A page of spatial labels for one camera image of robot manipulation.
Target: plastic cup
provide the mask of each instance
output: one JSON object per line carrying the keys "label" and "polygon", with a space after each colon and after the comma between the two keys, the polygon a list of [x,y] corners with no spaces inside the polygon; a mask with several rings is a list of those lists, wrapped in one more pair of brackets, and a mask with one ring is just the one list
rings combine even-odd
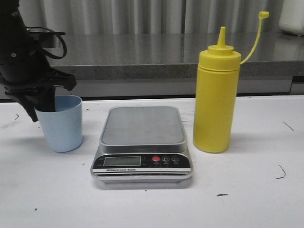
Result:
{"label": "plastic cup", "polygon": [[55,112],[36,109],[43,134],[55,152],[68,152],[82,143],[82,99],[74,95],[55,97]]}

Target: red power button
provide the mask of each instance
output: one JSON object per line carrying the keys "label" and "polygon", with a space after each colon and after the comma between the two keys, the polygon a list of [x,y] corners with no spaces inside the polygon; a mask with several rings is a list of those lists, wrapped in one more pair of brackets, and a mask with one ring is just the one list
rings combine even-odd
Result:
{"label": "red power button", "polygon": [[152,157],[152,160],[155,162],[159,162],[159,160],[160,160],[161,158],[159,157],[159,156],[153,156]]}

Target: white table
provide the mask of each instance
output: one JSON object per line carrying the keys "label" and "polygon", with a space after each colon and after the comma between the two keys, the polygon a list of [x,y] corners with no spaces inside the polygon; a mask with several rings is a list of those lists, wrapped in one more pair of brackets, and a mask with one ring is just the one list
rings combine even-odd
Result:
{"label": "white table", "polygon": [[[108,110],[122,105],[179,108],[190,180],[103,184],[91,177]],[[221,154],[192,144],[194,99],[84,102],[84,142],[68,153],[52,152],[20,105],[0,104],[0,112],[1,228],[304,227],[304,96],[237,98],[231,145]]]}

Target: scale button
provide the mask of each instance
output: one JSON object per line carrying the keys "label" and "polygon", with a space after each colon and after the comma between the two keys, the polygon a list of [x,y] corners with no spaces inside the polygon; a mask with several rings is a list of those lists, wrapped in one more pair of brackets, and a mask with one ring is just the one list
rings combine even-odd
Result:
{"label": "scale button", "polygon": [[163,156],[163,157],[161,158],[161,160],[162,160],[163,162],[168,162],[168,161],[170,161],[170,158],[169,158],[168,156]]}
{"label": "scale button", "polygon": [[180,160],[180,158],[178,157],[178,156],[173,156],[172,158],[171,158],[171,160],[174,162],[178,162],[179,160]]}
{"label": "scale button", "polygon": [[159,157],[159,156],[153,156],[152,157],[152,160],[155,162],[159,162],[159,160],[160,160],[161,158]]}

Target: bottle cap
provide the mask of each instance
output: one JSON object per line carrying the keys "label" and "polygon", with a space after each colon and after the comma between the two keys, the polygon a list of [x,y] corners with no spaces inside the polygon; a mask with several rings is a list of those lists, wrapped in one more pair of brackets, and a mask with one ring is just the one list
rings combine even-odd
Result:
{"label": "bottle cap", "polygon": [[199,54],[199,67],[213,71],[233,71],[240,68],[241,54],[226,45],[226,27],[221,27],[217,45]]}

